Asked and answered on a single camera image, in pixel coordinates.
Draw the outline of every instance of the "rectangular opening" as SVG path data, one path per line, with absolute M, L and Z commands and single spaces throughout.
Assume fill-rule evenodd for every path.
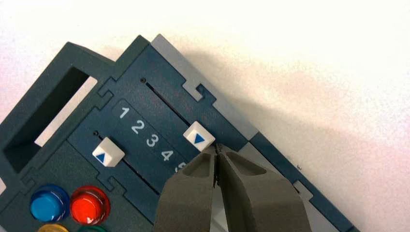
M 71 68 L 12 138 L 4 154 L 19 173 L 85 98 L 97 80 Z
M 48 124 L 43 132 L 34 141 L 40 147 L 53 136 L 57 129 L 63 124 L 63 122 L 70 116 L 70 114 L 77 108 L 80 102 L 91 92 L 92 88 L 97 84 L 97 79 L 90 76 L 84 82 L 84 84 L 77 90 L 77 92 L 71 97 L 71 99 L 65 104 L 55 118 Z

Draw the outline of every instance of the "printed number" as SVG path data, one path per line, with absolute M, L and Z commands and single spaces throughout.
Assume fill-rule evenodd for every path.
M 155 146 L 155 144 L 158 142 L 158 136 L 156 134 L 152 134 L 151 137 L 152 137 L 151 141 L 149 139 L 146 140 L 146 144 L 149 147 Z
M 141 121 L 141 120 L 138 120 L 138 121 L 137 121 L 137 124 L 138 124 L 138 126 L 132 126 L 132 127 L 131 127 L 131 129 L 132 129 L 136 134 L 138 134 L 138 131 L 137 131 L 137 130 L 141 130 L 141 129 L 143 129 L 143 128 L 145 127 L 144 122 Z
M 185 165 L 187 165 L 187 164 L 184 163 L 184 162 L 180 163 L 180 164 L 178 165 L 178 167 L 175 167 L 175 172 L 177 173 L 177 172 L 178 172 L 178 168 L 181 169 L 181 168 L 185 167 Z
M 130 111 L 129 108 L 125 108 L 125 107 L 123 107 L 122 110 L 124 112 L 122 112 L 122 114 L 119 116 L 119 118 L 123 118 L 128 113 L 128 111 Z
M 173 151 L 163 151 L 161 152 L 161 155 L 164 156 L 164 161 L 167 161 L 173 153 Z

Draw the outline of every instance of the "yellow button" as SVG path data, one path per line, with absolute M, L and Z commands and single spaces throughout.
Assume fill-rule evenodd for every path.
M 47 224 L 40 227 L 38 232 L 68 232 L 68 230 L 58 224 Z

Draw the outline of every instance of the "round button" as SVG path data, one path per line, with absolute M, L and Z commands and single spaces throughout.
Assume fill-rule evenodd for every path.
M 98 225 L 110 213 L 110 201 L 101 189 L 83 186 L 72 194 L 70 211 L 79 224 Z
M 68 230 L 57 224 L 46 224 L 40 227 L 37 232 L 68 232 Z
M 87 227 L 81 227 L 78 232 L 107 232 L 103 228 L 99 226 L 87 226 Z
M 43 222 L 56 222 L 65 218 L 69 211 L 68 194 L 56 185 L 39 187 L 31 197 L 30 212 Z

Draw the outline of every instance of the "red button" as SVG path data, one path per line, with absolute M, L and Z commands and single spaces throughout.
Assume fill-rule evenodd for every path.
M 110 201 L 101 189 L 83 186 L 72 194 L 70 211 L 79 224 L 98 225 L 110 213 Z

